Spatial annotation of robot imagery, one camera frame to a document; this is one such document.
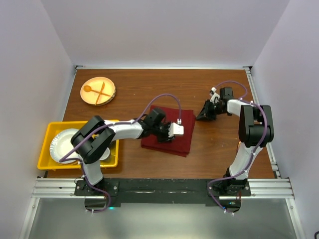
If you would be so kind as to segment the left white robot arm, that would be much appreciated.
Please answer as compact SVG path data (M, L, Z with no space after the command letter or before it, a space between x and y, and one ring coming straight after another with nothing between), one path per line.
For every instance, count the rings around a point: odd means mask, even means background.
M91 195L106 193L100 158L111 143L121 139L141 139L154 135L158 142L170 142L182 136L181 119L165 122L166 114L154 108L149 114L129 121L107 121L94 116L71 138L75 152L80 156L86 190Z

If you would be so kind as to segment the dark red cloth napkin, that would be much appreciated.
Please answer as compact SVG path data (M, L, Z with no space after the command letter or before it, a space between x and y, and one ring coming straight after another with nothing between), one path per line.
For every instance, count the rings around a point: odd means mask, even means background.
M159 143L154 135L142 138L141 147L169 154L187 157L190 153L192 134L195 126L195 115L193 110L181 110L182 126L184 135L176 136L171 142Z

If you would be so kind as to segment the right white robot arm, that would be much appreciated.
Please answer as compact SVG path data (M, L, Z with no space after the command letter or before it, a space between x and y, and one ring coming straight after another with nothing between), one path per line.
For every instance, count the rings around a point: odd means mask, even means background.
M271 107L235 99L231 87L221 88L219 93L213 87L210 95L196 120L212 121L221 114L238 116L240 145L223 178L208 183L208 192L214 196L237 195L246 189L249 171L257 155L274 138Z

